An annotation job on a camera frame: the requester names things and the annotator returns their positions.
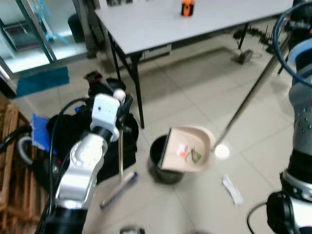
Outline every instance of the wooden pallet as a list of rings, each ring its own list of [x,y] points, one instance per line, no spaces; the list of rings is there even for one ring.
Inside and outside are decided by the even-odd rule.
[[[4,102],[0,96],[1,140],[25,124],[29,123],[18,107]],[[28,153],[34,158],[37,150],[29,147]],[[33,234],[46,200],[45,190],[20,160],[16,143],[10,143],[0,155],[0,234]]]

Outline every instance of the orange bottle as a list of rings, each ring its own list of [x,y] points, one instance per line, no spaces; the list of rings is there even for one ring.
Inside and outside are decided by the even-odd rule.
[[[193,15],[194,5],[195,5],[195,1],[194,0],[183,0],[182,1],[181,15],[183,15],[183,16],[191,16],[191,15]]]

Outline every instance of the black bag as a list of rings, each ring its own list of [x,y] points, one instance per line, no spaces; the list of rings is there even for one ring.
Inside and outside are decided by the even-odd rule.
[[[112,91],[121,88],[125,90],[126,86],[123,82],[119,82],[116,79],[107,79],[106,82],[112,88],[108,89],[105,84],[103,84],[103,77],[99,72],[91,72],[85,76],[85,79],[89,82],[89,96],[94,97],[96,94],[104,93],[111,95]],[[58,123],[57,130],[55,132],[54,148],[58,152],[58,157],[63,160],[65,156],[71,150],[71,147],[80,139],[82,139],[85,134],[90,132],[91,118],[91,108],[84,106],[82,111],[78,112],[74,116],[64,115],[60,122]],[[54,123],[57,116],[54,116],[48,122],[46,128],[51,136]],[[132,166],[136,162],[136,152],[137,152],[137,139],[138,139],[138,124],[134,119],[132,114],[126,117],[124,126],[131,129],[130,132],[124,132],[123,134],[123,168],[126,169]],[[108,147],[107,153],[104,157],[103,167],[97,174],[97,182],[100,183],[112,176],[119,173],[118,167],[118,141],[113,142]]]

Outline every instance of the cable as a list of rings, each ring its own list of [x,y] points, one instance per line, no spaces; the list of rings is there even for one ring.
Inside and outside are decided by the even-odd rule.
[[[255,207],[253,207],[253,208],[249,211],[249,213],[248,213],[248,215],[247,215],[247,226],[248,226],[249,231],[250,231],[252,234],[255,234],[255,233],[254,233],[254,231],[253,231],[253,229],[252,229],[252,227],[251,227],[251,225],[250,225],[250,217],[252,216],[252,214],[253,214],[257,209],[259,209],[259,208],[262,207],[262,206],[265,206],[266,204],[267,204],[266,202],[259,203],[258,205],[256,205]]]
[[[279,62],[282,64],[282,66],[284,67],[284,69],[298,82],[312,88],[312,84],[306,82],[304,80],[303,77],[299,76],[296,72],[294,72],[292,70],[292,68],[286,63],[285,59],[283,58],[282,56],[282,53],[280,51],[280,48],[279,48],[279,45],[278,45],[278,32],[279,32],[279,28],[280,28],[280,25],[282,24],[284,18],[288,15],[290,15],[292,12],[298,10],[299,8],[302,8],[302,7],[305,7],[305,6],[308,6],[308,5],[312,5],[312,2],[305,2],[305,3],[301,3],[301,4],[298,4],[296,6],[294,6],[293,8],[287,10],[284,14],[282,14],[280,16],[280,18],[277,20],[275,26],[274,26],[274,30],[273,30],[273,47],[274,47],[274,50],[275,50],[275,54],[279,60]]]
[[[24,125],[15,131],[11,132],[2,142],[0,142],[0,153],[2,153],[6,147],[16,138],[18,138],[21,134],[31,133],[33,130],[32,126]]]
[[[55,186],[55,189],[57,188],[57,185],[60,183],[60,179],[61,179],[61,176],[62,176],[62,172],[65,168],[65,165],[66,163],[69,161],[69,153],[66,155],[64,161],[62,162],[61,164],[61,167],[59,169],[59,172],[58,172],[58,177],[57,177],[57,183],[56,183],[56,186]],[[50,206],[50,200],[47,201],[45,207],[44,207],[44,210],[42,212],[42,215],[40,217],[40,221],[38,223],[38,226],[37,226],[37,230],[35,232],[35,234],[42,234],[43,233],[43,229],[44,229],[44,224],[45,224],[45,221],[48,217],[48,208]]]
[[[73,104],[75,104],[76,102],[86,102],[88,99],[87,98],[79,98],[76,100],[71,101],[70,103],[68,103],[59,113],[57,120],[55,121],[55,124],[53,126],[52,129],[52,134],[51,134],[51,144],[50,144],[50,154],[49,154],[49,209],[48,209],[48,214],[51,214],[52,211],[52,207],[53,207],[53,197],[54,197],[54,183],[53,183],[53,166],[52,166],[52,155],[53,155],[53,144],[54,144],[54,135],[55,135],[55,131],[58,125],[59,120],[61,119],[61,117],[63,116],[64,112],[71,107]]]

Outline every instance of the vacuum hose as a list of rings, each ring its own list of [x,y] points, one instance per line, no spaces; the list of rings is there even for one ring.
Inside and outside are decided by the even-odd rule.
[[[0,153],[2,153],[13,140],[18,138],[19,135],[24,133],[31,133],[32,130],[32,126],[25,125],[11,132],[2,142],[0,142]]]
[[[31,166],[33,164],[33,160],[28,156],[28,154],[24,150],[24,144],[27,142],[32,142],[32,138],[30,136],[23,136],[18,144],[17,144],[17,149],[19,156],[27,164],[27,166]]]

